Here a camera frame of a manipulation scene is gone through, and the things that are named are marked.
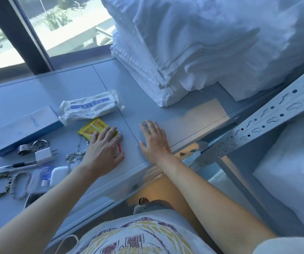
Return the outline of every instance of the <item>person's left hand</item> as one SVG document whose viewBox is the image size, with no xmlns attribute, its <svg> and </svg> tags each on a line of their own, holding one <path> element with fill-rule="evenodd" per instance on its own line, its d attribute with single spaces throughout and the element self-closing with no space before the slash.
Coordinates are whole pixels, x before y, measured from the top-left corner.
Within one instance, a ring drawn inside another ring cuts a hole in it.
<svg viewBox="0 0 304 254">
<path fill-rule="evenodd" d="M 117 145 L 122 139 L 122 134 L 113 138 L 116 129 L 116 127 L 111 129 L 106 127 L 100 134 L 96 132 L 92 135 L 80 169 L 93 181 L 115 169 L 124 159 L 124 152 L 114 157 Z"/>
</svg>

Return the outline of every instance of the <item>metal shelf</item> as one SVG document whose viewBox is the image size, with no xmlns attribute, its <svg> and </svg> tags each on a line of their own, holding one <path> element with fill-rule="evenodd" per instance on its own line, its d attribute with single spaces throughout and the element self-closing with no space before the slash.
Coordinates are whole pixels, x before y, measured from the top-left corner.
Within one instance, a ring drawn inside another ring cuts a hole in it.
<svg viewBox="0 0 304 254">
<path fill-rule="evenodd" d="M 304 74 L 240 125 L 227 132 L 190 167 L 199 170 L 304 111 Z"/>
</svg>

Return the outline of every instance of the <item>foot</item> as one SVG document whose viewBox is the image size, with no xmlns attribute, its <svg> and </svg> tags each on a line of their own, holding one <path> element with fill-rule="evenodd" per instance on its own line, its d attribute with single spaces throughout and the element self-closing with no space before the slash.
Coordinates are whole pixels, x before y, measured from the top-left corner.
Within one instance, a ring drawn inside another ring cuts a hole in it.
<svg viewBox="0 0 304 254">
<path fill-rule="evenodd" d="M 139 205 L 145 205 L 147 203 L 149 203 L 150 201 L 144 197 L 141 197 L 139 200 L 138 200 L 138 204 Z"/>
</svg>

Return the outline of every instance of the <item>chain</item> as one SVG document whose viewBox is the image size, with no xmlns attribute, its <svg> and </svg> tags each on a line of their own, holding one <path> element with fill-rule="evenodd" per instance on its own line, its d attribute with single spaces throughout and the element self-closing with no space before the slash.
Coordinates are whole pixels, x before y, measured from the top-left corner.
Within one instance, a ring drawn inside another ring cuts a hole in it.
<svg viewBox="0 0 304 254">
<path fill-rule="evenodd" d="M 88 145 L 90 144 L 90 141 L 86 140 L 86 144 L 87 144 L 87 147 L 88 147 Z M 79 160 L 81 160 L 85 156 L 87 148 L 84 151 L 80 151 L 79 150 L 80 145 L 81 145 L 81 139 L 80 139 L 80 142 L 77 146 L 76 152 L 72 152 L 72 153 L 66 155 L 65 162 L 73 164 L 75 162 L 78 162 Z"/>
<path fill-rule="evenodd" d="M 25 182 L 25 185 L 24 185 L 23 195 L 20 196 L 20 197 L 17 197 L 15 195 L 14 189 L 15 189 L 15 185 L 16 185 L 16 180 L 21 174 L 27 175 L 27 179 L 26 179 L 26 182 Z M 27 195 L 27 188 L 28 188 L 28 184 L 30 183 L 30 180 L 31 180 L 31 173 L 28 172 L 28 171 L 19 171 L 18 173 L 15 174 L 15 176 L 12 178 L 11 187 L 10 187 L 10 194 L 11 194 L 13 199 L 22 199 L 23 197 L 25 197 Z"/>
</svg>

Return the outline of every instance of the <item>t-shirt sleeve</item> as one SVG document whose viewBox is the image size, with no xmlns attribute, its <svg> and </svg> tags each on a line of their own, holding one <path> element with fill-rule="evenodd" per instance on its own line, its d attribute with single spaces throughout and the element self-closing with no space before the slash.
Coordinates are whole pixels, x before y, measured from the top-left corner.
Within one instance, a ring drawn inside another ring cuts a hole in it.
<svg viewBox="0 0 304 254">
<path fill-rule="evenodd" d="M 283 237 L 266 240 L 253 254 L 304 254 L 303 237 Z"/>
</svg>

